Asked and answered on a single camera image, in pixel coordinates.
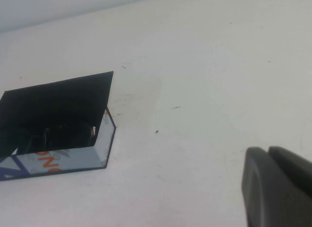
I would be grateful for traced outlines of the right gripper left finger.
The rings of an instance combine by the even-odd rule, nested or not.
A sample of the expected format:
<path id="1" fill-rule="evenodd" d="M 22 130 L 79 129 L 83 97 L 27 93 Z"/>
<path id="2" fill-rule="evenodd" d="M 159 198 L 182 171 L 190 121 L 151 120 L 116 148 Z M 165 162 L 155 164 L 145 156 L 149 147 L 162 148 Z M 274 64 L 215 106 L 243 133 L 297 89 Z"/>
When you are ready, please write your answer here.
<path id="1" fill-rule="evenodd" d="M 245 154 L 242 194 L 249 227 L 310 227 L 312 187 L 298 187 L 259 147 Z"/>

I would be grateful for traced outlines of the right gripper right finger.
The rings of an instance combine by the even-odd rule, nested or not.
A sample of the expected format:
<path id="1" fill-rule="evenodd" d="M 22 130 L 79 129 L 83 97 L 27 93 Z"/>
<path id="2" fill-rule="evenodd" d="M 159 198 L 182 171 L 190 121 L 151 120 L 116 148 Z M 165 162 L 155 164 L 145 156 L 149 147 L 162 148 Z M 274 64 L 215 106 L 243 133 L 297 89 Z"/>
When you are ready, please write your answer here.
<path id="1" fill-rule="evenodd" d="M 271 146 L 269 155 L 298 187 L 312 186 L 312 163 L 282 147 Z"/>

